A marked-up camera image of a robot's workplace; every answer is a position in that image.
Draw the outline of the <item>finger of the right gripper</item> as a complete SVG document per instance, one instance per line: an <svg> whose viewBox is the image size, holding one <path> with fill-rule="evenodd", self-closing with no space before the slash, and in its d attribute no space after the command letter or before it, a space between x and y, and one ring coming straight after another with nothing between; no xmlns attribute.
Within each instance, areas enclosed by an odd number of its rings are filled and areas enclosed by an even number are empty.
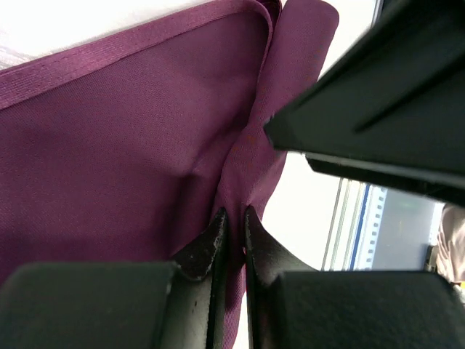
<svg viewBox="0 0 465 349"><path fill-rule="evenodd" d="M276 148L379 162L464 159L464 3L396 1L265 126Z"/></svg>
<svg viewBox="0 0 465 349"><path fill-rule="evenodd" d="M371 169L362 169L360 167L335 164L328 161L312 159L309 156L306 156L306 160L312 170L325 175L345 177L359 182L367 182L373 185L415 193L420 196L426 196L428 198L437 199L438 201L464 207L464 189L456 188L452 185L388 174Z"/></svg>

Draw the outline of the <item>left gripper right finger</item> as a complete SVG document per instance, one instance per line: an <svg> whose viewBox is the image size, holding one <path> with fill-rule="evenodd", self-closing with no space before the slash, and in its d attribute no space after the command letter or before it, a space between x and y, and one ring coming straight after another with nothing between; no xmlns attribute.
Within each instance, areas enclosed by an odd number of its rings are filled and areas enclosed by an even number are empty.
<svg viewBox="0 0 465 349"><path fill-rule="evenodd" d="M318 271L245 213L251 348L462 348L464 307L426 271Z"/></svg>

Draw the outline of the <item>purple cloth napkin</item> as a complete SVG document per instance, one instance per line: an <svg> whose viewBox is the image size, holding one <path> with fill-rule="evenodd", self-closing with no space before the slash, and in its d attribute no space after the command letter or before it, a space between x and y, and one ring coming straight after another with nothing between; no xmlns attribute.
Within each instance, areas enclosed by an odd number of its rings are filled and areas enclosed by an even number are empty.
<svg viewBox="0 0 465 349"><path fill-rule="evenodd" d="M225 208L231 348L244 212L286 160L263 126L317 81L338 24L324 1L212 1L3 71L1 278L165 260Z"/></svg>

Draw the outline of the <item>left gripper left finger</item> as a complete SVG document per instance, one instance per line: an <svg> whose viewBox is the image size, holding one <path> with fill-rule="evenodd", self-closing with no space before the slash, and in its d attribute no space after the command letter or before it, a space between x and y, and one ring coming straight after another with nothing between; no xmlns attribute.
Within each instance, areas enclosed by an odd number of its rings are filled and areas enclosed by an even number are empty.
<svg viewBox="0 0 465 349"><path fill-rule="evenodd" d="M228 218L166 262L34 263L1 288L3 348L220 348Z"/></svg>

